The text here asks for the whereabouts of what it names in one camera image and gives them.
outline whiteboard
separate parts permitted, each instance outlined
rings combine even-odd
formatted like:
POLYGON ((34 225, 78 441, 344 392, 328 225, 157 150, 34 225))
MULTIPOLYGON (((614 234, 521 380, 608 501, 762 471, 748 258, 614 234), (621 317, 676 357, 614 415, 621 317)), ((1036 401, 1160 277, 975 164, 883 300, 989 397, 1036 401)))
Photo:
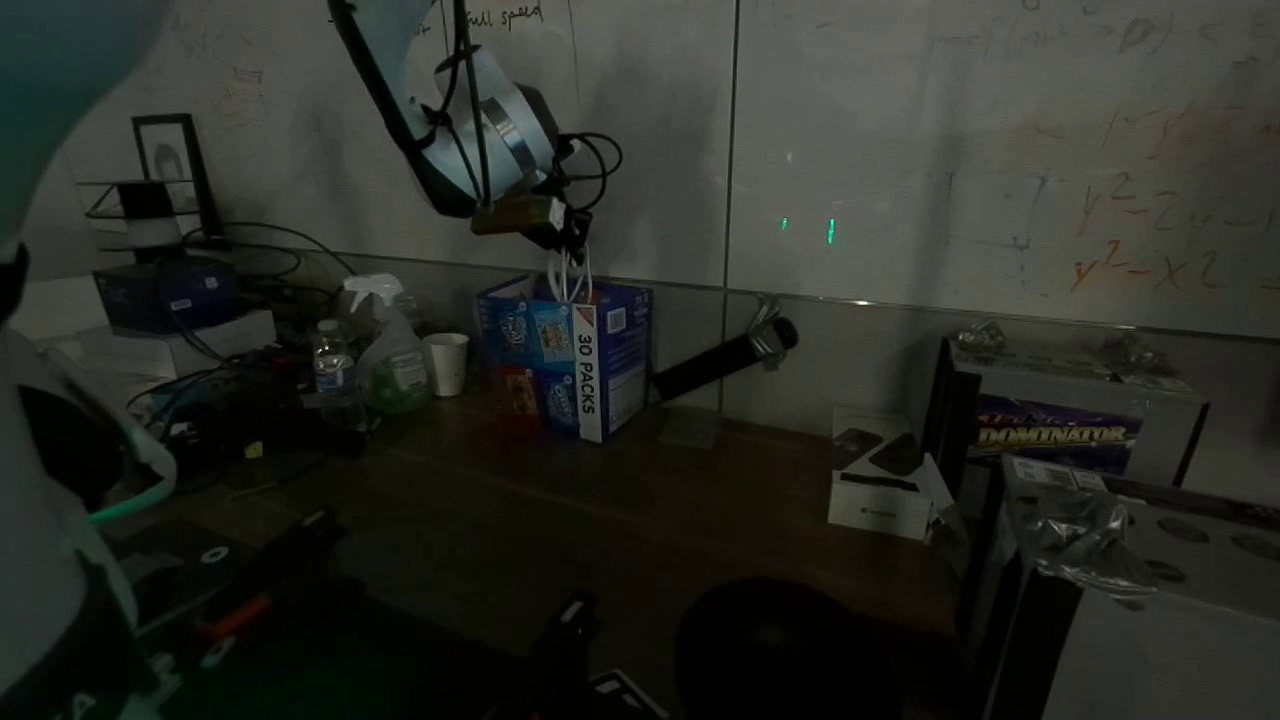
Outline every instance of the whiteboard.
POLYGON ((1280 335, 1280 4, 742 0, 728 283, 1280 335))
MULTIPOLYGON (((594 207, 594 270, 722 283, 730 8, 469 0, 473 35, 547 97, 562 133, 594 128, 627 149, 594 207)), ((413 45, 425 80, 443 61, 440 23, 428 14, 413 45)), ((309 227, 344 250, 543 269, 527 241, 473 234, 469 221, 433 211, 324 0, 176 0, 148 63, 69 141, 69 177, 136 177, 138 111, 194 117, 223 215, 309 227)))

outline white cup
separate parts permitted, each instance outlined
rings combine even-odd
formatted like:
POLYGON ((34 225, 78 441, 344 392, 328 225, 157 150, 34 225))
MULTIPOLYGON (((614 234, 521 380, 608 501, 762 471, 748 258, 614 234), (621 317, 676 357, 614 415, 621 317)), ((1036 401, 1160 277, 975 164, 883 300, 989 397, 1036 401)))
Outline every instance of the white cup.
POLYGON ((469 380, 469 331, 433 331, 425 335, 435 397, 460 397, 469 380))

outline robotic arm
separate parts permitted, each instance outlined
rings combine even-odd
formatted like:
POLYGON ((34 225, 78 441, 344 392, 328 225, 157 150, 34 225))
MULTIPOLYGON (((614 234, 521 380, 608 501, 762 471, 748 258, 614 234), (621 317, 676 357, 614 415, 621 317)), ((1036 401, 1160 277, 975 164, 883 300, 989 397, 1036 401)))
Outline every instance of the robotic arm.
POLYGON ((538 249, 580 257, 591 207, 570 207, 570 177, 543 97, 510 82, 493 53, 469 35, 465 0, 451 0, 451 54, 435 69, 440 109, 413 97, 404 53, 435 0, 328 0, 337 31, 378 109, 386 136, 440 215, 473 215, 475 233, 523 233, 538 249))

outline bottle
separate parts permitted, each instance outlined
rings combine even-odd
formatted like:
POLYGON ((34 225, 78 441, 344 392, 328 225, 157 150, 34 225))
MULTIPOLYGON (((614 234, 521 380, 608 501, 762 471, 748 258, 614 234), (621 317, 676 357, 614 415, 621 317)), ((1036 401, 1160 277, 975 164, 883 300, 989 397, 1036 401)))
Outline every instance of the bottle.
POLYGON ((340 319, 321 319, 312 335, 314 407, 324 420, 365 429, 354 357, 340 319))
POLYGON ((417 338, 399 294, 404 283, 386 270, 349 277, 349 310, 372 319, 367 348, 354 358, 354 384, 377 415, 404 415, 428 404, 428 348, 417 338))

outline machine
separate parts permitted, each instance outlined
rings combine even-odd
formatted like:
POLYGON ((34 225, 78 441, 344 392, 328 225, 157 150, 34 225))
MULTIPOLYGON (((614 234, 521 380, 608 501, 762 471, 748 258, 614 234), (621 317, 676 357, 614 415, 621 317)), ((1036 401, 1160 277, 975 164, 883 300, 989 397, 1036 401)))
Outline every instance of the machine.
MULTIPOLYGON (((397 149, 443 215, 481 233, 523 233, 580 257, 591 202, 612 166, 567 177, 559 161, 589 141, 556 133, 531 86, 510 82, 469 39, 456 4, 456 53, 440 63, 443 104, 399 91, 399 61, 435 0, 331 0, 397 149), (570 180, 594 180, 567 202, 570 180)), ((11 0, 0 8, 0 323, 16 310, 26 270, 23 207, 73 124, 144 54, 166 0, 11 0)), ((164 494, 172 459, 88 401, 69 375, 0 329, 0 715, 148 715, 148 660, 133 643, 136 604, 88 505, 99 482, 148 462, 164 494)))

